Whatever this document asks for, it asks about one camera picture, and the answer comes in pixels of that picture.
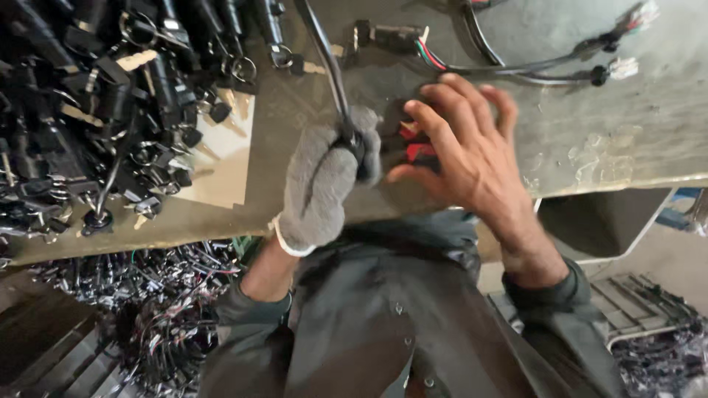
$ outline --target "gray work glove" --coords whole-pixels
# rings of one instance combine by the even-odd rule
[[[285,180],[285,206],[273,220],[278,240],[293,256],[306,256],[339,236],[344,226],[342,203],[355,182],[373,186],[381,175],[381,138],[373,110],[352,107],[352,120],[366,149],[362,173],[345,148],[331,148],[338,134],[332,128],[305,130],[290,160]]]

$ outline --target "bare hand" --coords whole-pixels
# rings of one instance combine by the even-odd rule
[[[434,197],[475,213],[507,250],[520,250],[529,232],[542,234],[519,178],[513,145],[518,109],[511,96],[489,85],[477,90],[456,74],[442,75],[421,93],[432,107],[409,101],[404,110],[430,137],[442,172],[401,165],[389,181],[414,178]],[[496,123],[489,102],[498,110]]]

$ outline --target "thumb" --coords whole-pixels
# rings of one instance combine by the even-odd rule
[[[427,167],[417,167],[410,164],[401,164],[389,171],[386,181],[393,183],[405,178],[418,181],[431,195],[443,199],[445,197],[445,184],[439,175]]]

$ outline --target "green wire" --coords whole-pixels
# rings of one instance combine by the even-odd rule
[[[416,46],[418,46],[418,52],[420,52],[421,56],[422,56],[423,59],[426,61],[426,63],[432,64],[433,62],[430,60],[430,58],[428,58],[428,56],[426,55],[425,50],[423,50],[423,46],[422,46],[421,43],[420,43],[419,41],[417,41],[417,40],[416,40]]]

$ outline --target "hand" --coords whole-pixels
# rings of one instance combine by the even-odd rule
[[[421,93],[432,107],[409,101],[404,110],[430,137],[442,171],[401,165],[391,170],[389,181],[416,179],[434,197],[480,216],[507,250],[523,249],[529,232],[542,234],[542,228],[516,165],[514,100],[489,85],[477,90],[456,74],[443,74],[439,84],[424,86]],[[498,110],[496,123],[488,102]]]
[[[359,182],[372,186],[381,174],[378,117],[368,108],[352,108],[362,133],[365,154]],[[339,236],[344,226],[342,203],[357,179],[357,161],[344,148],[332,149],[338,134],[331,128],[306,130],[290,160],[285,180],[285,208],[275,218],[280,245],[293,256],[306,256]]]

